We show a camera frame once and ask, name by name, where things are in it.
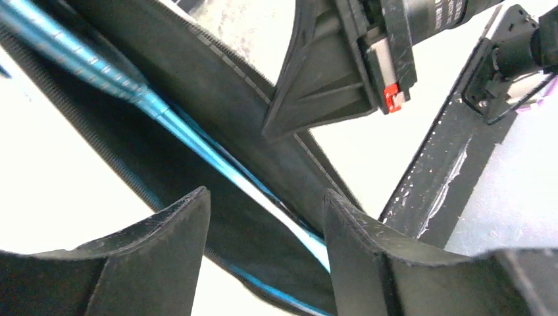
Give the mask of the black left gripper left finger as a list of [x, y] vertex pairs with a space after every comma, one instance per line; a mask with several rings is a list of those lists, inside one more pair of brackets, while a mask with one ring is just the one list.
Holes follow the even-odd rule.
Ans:
[[189, 315], [211, 196], [171, 206], [71, 251], [1, 252], [2, 315]]

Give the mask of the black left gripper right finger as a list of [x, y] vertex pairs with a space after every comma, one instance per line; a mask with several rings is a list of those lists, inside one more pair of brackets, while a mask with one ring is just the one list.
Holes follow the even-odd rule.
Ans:
[[324, 197], [324, 235], [339, 315], [556, 315], [557, 250], [473, 257], [422, 243]]

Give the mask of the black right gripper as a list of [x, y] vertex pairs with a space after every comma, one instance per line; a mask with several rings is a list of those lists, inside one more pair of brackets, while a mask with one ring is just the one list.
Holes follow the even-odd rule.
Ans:
[[263, 123], [279, 138], [409, 100], [413, 46], [497, 1], [296, 1], [292, 36]]

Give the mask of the blue racket bag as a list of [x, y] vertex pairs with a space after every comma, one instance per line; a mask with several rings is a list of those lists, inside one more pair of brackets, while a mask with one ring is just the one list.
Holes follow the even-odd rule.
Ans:
[[324, 222], [355, 201], [278, 88], [167, 1], [2, 1], [1, 47], [152, 210], [74, 250], [1, 252], [5, 315], [191, 315], [208, 259], [264, 302], [348, 315]]

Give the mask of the blue badminton racket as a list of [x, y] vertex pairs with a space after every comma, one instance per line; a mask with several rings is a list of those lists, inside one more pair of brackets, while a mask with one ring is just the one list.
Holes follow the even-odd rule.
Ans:
[[330, 262], [322, 238], [289, 219], [286, 206], [237, 159], [202, 131], [182, 119], [152, 89], [134, 80], [78, 39], [31, 1], [2, 1], [1, 21], [32, 47], [79, 79], [136, 106], [224, 175], [284, 224], [326, 269]]

